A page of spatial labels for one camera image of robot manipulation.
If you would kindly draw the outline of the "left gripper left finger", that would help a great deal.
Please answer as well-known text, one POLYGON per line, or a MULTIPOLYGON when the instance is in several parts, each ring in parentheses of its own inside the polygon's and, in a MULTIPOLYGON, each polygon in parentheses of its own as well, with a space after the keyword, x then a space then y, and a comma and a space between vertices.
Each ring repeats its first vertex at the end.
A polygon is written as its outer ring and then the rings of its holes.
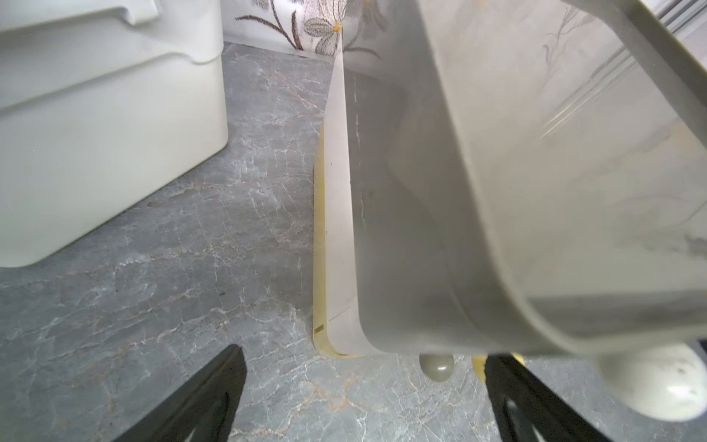
POLYGON ((117 439, 227 441, 247 374, 243 350, 230 344, 117 439))

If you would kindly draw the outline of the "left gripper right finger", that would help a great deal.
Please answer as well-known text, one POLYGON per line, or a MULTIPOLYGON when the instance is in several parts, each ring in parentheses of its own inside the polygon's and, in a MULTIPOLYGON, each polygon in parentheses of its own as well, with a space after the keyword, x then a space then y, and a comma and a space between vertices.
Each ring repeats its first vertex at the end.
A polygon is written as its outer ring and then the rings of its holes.
POLYGON ((490 355, 484 374, 503 441, 609 441, 512 355, 490 355))

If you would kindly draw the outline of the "green three-drawer cabinet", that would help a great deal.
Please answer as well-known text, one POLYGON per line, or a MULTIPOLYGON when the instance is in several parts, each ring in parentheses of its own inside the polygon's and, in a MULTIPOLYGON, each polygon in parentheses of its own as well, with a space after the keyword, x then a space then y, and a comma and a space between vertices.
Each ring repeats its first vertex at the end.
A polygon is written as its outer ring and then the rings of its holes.
POLYGON ((315 167, 335 358, 572 355, 706 412, 703 1, 351 1, 315 167))

